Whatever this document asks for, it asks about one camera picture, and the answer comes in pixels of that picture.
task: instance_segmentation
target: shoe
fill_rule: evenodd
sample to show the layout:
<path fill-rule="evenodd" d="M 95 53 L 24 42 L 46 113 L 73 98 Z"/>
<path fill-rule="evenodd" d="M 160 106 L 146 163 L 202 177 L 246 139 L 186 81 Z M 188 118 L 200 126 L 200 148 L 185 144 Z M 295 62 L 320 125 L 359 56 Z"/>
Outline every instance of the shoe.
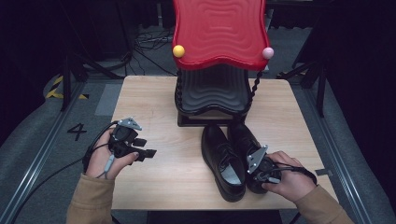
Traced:
<path fill-rule="evenodd" d="M 264 194 L 268 190 L 262 188 L 262 183 L 253 179 L 253 175 L 248 174 L 248 155 L 253 154 L 262 146 L 250 129 L 242 122 L 231 122 L 227 131 L 228 139 L 244 163 L 245 173 L 247 173 L 247 188 L 257 194 Z"/>
<path fill-rule="evenodd" d="M 218 125 L 205 126 L 201 149 L 223 199 L 231 203 L 241 200 L 246 188 L 244 164 Z"/>

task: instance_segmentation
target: hand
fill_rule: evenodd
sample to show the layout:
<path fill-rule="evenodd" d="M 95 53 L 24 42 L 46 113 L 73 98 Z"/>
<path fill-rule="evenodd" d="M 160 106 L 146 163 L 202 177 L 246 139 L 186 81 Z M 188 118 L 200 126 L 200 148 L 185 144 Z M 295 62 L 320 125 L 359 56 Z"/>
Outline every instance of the hand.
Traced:
<path fill-rule="evenodd" d="M 291 158 L 283 151 L 267 154 L 273 162 L 282 162 L 288 165 L 303 167 L 299 161 Z M 311 192 L 316 185 L 312 179 L 300 172 L 282 171 L 282 180 L 279 184 L 263 183 L 262 187 L 277 193 L 293 203 Z"/>
<path fill-rule="evenodd" d="M 130 153 L 122 158 L 114 158 L 113 164 L 111 165 L 110 169 L 108 170 L 106 175 L 102 175 L 105 170 L 105 166 L 107 164 L 108 159 L 111 156 L 111 152 L 108 149 L 108 141 L 110 140 L 110 135 L 113 133 L 114 129 L 109 129 L 104 132 L 104 134 L 99 138 L 96 142 L 94 148 L 98 146 L 102 146 L 97 148 L 91 156 L 90 164 L 88 165 L 87 172 L 85 175 L 91 177 L 98 177 L 98 178 L 107 178 L 107 179 L 115 179 L 116 176 L 120 173 L 122 168 L 134 162 L 138 157 L 139 154 L 137 152 Z"/>

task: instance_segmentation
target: pink ball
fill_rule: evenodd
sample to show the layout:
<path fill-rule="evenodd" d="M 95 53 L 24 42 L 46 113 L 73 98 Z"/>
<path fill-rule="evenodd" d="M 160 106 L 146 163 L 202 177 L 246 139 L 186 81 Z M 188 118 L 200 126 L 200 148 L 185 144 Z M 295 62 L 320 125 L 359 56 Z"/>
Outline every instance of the pink ball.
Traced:
<path fill-rule="evenodd" d="M 271 59 L 274 56 L 274 50 L 272 48 L 265 48 L 262 51 L 262 56 L 264 59 Z"/>

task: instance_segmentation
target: tan sleeve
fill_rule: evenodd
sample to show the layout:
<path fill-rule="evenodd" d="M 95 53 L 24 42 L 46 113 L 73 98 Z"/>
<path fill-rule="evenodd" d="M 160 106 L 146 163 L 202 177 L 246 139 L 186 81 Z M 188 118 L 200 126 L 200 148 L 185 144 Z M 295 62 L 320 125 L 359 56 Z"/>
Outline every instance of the tan sleeve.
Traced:
<path fill-rule="evenodd" d="M 114 180 L 81 174 L 67 210 L 67 224 L 111 224 Z"/>
<path fill-rule="evenodd" d="M 296 205 L 308 223 L 353 223 L 343 207 L 321 186 L 298 200 Z"/>

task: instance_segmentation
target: red shelf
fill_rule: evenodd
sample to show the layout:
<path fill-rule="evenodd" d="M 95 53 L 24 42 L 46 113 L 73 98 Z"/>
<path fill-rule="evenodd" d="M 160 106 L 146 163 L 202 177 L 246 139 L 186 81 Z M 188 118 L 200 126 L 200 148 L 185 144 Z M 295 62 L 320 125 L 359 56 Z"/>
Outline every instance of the red shelf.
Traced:
<path fill-rule="evenodd" d="M 227 63 L 260 71 L 268 60 L 265 0 L 174 0 L 177 15 L 173 47 L 183 46 L 177 67 L 203 69 Z"/>

